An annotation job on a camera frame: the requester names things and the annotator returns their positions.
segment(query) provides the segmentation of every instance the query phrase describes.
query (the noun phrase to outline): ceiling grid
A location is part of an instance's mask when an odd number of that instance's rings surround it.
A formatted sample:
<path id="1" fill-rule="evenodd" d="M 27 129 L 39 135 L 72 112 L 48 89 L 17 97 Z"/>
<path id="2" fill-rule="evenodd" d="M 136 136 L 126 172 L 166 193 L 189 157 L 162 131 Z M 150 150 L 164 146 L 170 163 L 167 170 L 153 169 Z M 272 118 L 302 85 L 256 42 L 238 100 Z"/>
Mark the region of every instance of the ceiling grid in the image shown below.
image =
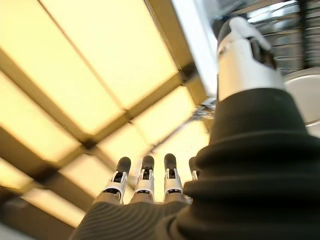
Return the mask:
<path id="1" fill-rule="evenodd" d="M 36 239 L 67 239 L 123 156 L 132 161 L 130 202 L 143 155 L 206 98 L 201 82 L 190 94 L 184 69 L 193 60 L 172 6 L 180 35 L 168 35 L 169 22 L 159 33 L 159 3 L 0 0 L 0 99 L 8 103 L 0 108 L 0 220 Z M 177 37 L 185 44 L 173 43 Z M 205 145 L 198 123 L 180 135 Z M 179 134 L 172 141 L 183 143 Z M 164 144 L 156 161 L 172 148 Z M 178 159 L 187 166 L 191 155 Z M 188 173 L 181 167 L 183 181 Z M 156 188 L 161 201 L 163 186 Z M 23 214 L 50 229 L 37 232 Z"/>

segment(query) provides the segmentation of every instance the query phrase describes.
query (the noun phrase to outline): metal beam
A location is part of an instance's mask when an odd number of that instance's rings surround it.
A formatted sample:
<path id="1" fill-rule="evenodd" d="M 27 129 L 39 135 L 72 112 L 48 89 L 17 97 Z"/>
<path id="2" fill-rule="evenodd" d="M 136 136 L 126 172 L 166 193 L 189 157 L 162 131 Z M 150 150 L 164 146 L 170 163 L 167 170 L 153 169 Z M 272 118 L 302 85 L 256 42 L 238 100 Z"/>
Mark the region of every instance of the metal beam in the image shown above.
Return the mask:
<path id="1" fill-rule="evenodd" d="M 16 197 L 0 208 L 0 220 L 38 240 L 67 240 L 74 227 Z"/>
<path id="2" fill-rule="evenodd" d="M 59 166 L 41 159 L 1 127 L 0 146 L 0 157 L 34 179 L 34 186 L 43 185 L 43 188 L 53 191 L 84 211 L 94 201 L 93 196 L 60 174 Z"/>
<path id="3" fill-rule="evenodd" d="M 116 120 L 111 122 L 109 125 L 104 127 L 100 132 L 93 136 L 93 140 L 96 143 L 99 143 L 125 124 L 129 123 L 132 119 L 137 117 L 139 114 L 143 113 L 153 104 L 158 102 L 160 99 L 167 96 L 177 87 L 183 84 L 183 75 L 181 72 L 178 72 L 172 78 L 167 80 L 163 85 L 154 90 L 151 94 L 146 96 L 143 100 L 133 106 L 131 109 L 127 110 L 122 116 L 118 117 Z"/>
<path id="4" fill-rule="evenodd" d="M 145 0 L 153 20 L 178 69 L 194 63 L 171 0 Z"/>
<path id="5" fill-rule="evenodd" d="M 254 10 L 262 9 L 273 4 L 284 3 L 286 0 L 259 0 L 245 5 L 242 9 L 233 11 L 233 15 L 245 14 Z"/>

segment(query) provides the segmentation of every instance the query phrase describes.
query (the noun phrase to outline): yellow light panel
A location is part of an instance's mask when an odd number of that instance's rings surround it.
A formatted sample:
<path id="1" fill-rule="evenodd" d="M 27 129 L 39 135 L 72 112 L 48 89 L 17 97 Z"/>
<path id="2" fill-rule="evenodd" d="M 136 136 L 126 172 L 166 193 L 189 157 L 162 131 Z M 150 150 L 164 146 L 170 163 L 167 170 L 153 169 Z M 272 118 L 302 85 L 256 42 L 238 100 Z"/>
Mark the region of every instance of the yellow light panel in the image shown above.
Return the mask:
<path id="1" fill-rule="evenodd" d="M 76 228 L 85 212 L 50 190 L 34 188 L 22 196 L 24 200 Z"/>
<path id="2" fill-rule="evenodd" d="M 118 164 L 122 157 L 130 158 L 130 174 L 132 176 L 139 174 L 144 153 L 151 147 L 145 143 L 135 127 L 129 123 L 107 137 L 99 146 L 115 164 Z"/>
<path id="3" fill-rule="evenodd" d="M 113 172 L 94 156 L 82 155 L 59 171 L 94 198 L 106 187 Z M 123 201 L 129 203 L 133 191 L 127 187 Z"/>
<path id="4" fill-rule="evenodd" d="M 144 0 L 42 0 L 129 109 L 177 68 Z"/>
<path id="5" fill-rule="evenodd" d="M 12 166 L 0 157 L 0 185 L 13 188 L 22 189 L 23 186 L 30 183 L 32 178 L 24 174 L 19 169 Z"/>
<path id="6" fill-rule="evenodd" d="M 74 2 L 72 11 L 80 2 L 86 1 Z M 0 4 L 1 48 L 83 131 L 95 134 L 122 112 L 37 0 L 0 0 Z M 85 25 L 79 22 L 74 27 L 90 35 Z"/>
<path id="7" fill-rule="evenodd" d="M 199 150 L 209 143 L 209 134 L 202 121 L 189 123 L 184 129 L 175 134 L 167 142 L 156 149 L 154 157 L 154 197 L 157 202 L 164 199 L 165 163 L 166 154 L 176 157 L 178 174 L 182 186 L 192 180 L 189 168 L 189 159 L 196 156 Z"/>
<path id="8" fill-rule="evenodd" d="M 0 72 L 0 124 L 44 160 L 56 162 L 79 143 Z"/>
<path id="9" fill-rule="evenodd" d="M 133 120 L 153 144 L 192 116 L 195 104 L 186 87 L 180 86 Z"/>

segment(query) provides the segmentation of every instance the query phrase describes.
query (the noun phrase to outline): black flexible sleeve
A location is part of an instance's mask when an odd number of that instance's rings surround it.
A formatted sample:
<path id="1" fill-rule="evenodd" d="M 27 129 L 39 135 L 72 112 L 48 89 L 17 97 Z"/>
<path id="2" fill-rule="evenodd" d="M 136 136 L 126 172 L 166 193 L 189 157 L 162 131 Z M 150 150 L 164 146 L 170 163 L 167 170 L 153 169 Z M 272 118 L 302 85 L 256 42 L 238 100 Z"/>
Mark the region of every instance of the black flexible sleeve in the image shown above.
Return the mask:
<path id="1" fill-rule="evenodd" d="M 285 91 L 251 89 L 219 102 L 196 163 L 198 181 L 184 185 L 192 206 L 164 220 L 158 239 L 320 239 L 320 139 Z"/>

